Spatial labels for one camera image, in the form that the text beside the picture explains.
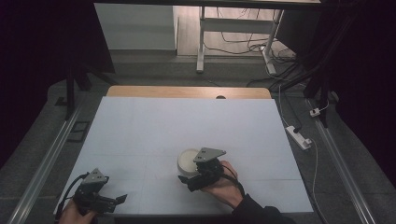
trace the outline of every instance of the human hand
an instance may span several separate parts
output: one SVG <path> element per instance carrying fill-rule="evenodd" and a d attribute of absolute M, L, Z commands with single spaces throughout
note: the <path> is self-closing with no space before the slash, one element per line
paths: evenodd
<path fill-rule="evenodd" d="M 82 216 L 78 211 L 77 204 L 73 199 L 69 200 L 69 203 L 62 211 L 60 224 L 90 224 L 91 220 L 96 216 L 96 212 L 90 211 L 85 216 Z"/>
<path fill-rule="evenodd" d="M 221 161 L 221 165 L 224 167 L 224 174 L 230 177 L 238 177 L 238 173 L 227 161 Z M 201 189 L 203 192 L 207 192 L 215 196 L 222 203 L 226 203 L 234 209 L 243 200 L 242 194 L 239 188 L 230 180 L 221 178 L 218 182 L 211 186 Z"/>

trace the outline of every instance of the gray floor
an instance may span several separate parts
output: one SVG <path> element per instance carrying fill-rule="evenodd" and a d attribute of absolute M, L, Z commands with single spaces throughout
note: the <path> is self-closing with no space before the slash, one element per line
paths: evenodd
<path fill-rule="evenodd" d="M 274 80 L 264 70 L 262 59 L 247 58 L 207 58 L 205 73 L 195 73 L 195 58 L 177 57 L 168 54 L 131 54 L 113 51 L 113 62 L 117 74 L 112 75 L 121 85 L 169 85 L 169 86 L 224 86 L 245 87 L 253 78 L 267 78 L 264 82 L 254 83 L 252 87 L 269 87 Z M 278 71 L 287 64 L 277 64 Z M 87 96 L 77 121 L 92 122 L 101 97 L 106 95 L 109 85 L 90 76 L 93 83 L 88 92 L 77 91 L 77 101 Z M 302 135 L 314 139 L 318 146 L 318 174 L 316 198 L 320 210 L 328 223 L 361 223 L 348 193 L 334 168 L 327 148 L 324 146 L 315 122 L 307 114 L 308 108 L 302 96 L 302 86 L 287 92 L 292 109 L 302 124 Z M 6 223 L 19 199 L 29 184 L 35 170 L 50 148 L 64 123 L 65 108 L 56 106 L 59 97 L 65 97 L 65 83 L 60 82 L 49 89 L 49 99 L 28 134 L 18 146 L 7 164 L 0 170 L 0 223 Z M 289 124 L 297 125 L 291 107 L 282 95 L 284 118 Z M 341 153 L 358 182 L 362 193 L 370 205 L 377 223 L 396 223 L 396 190 L 381 172 L 370 153 L 359 139 L 348 129 L 334 110 L 335 101 L 331 100 L 328 112 L 330 131 Z M 69 139 L 78 139 L 77 133 L 69 134 Z M 61 154 L 51 170 L 46 184 L 41 190 L 26 223 L 52 223 L 52 212 L 58 202 L 64 184 L 69 177 L 83 143 L 66 142 Z M 290 139 L 290 145 L 301 170 L 308 192 L 312 193 L 315 174 L 316 153 L 313 148 L 301 151 Z M 297 223 L 321 223 L 317 213 L 288 214 Z M 130 223 L 212 223 L 207 218 L 132 218 Z"/>

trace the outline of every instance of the sleeve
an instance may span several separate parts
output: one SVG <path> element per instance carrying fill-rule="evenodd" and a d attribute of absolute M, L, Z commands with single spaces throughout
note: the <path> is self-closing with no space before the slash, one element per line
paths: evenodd
<path fill-rule="evenodd" d="M 277 208 L 266 206 L 262 208 L 248 194 L 233 210 L 233 215 L 241 223 L 247 224 L 295 224 L 289 217 L 283 217 Z"/>

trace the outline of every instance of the power strip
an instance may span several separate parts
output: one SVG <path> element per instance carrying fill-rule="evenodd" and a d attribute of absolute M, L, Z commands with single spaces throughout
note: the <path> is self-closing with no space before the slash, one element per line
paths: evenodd
<path fill-rule="evenodd" d="M 310 148 L 312 143 L 311 139 L 303 138 L 303 136 L 300 133 L 295 133 L 294 129 L 295 128 L 293 126 L 289 126 L 286 128 L 286 131 L 288 131 L 288 134 L 294 139 L 294 141 L 298 144 L 298 146 L 302 150 L 306 150 Z"/>

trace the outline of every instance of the white cylindrical object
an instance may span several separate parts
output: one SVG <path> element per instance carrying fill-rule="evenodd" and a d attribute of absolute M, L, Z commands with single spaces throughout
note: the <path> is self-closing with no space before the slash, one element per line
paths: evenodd
<path fill-rule="evenodd" d="M 191 148 L 184 150 L 177 158 L 177 168 L 183 175 L 198 175 L 197 165 L 193 161 L 199 150 Z"/>

